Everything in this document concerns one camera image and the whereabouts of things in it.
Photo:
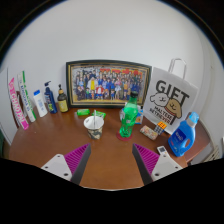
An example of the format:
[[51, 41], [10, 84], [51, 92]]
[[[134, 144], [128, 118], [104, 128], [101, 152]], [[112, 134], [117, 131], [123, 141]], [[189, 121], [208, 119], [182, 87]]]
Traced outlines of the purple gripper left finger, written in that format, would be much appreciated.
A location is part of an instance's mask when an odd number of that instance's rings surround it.
[[56, 154], [42, 169], [79, 185], [90, 154], [91, 145], [85, 144], [66, 155]]

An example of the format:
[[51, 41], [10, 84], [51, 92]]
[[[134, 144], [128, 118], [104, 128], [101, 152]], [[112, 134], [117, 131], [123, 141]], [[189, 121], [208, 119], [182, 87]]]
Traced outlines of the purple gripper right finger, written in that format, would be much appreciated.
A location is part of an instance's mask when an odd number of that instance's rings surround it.
[[160, 155], [134, 143], [132, 153], [135, 157], [142, 181], [145, 185], [164, 178], [182, 169], [169, 153]]

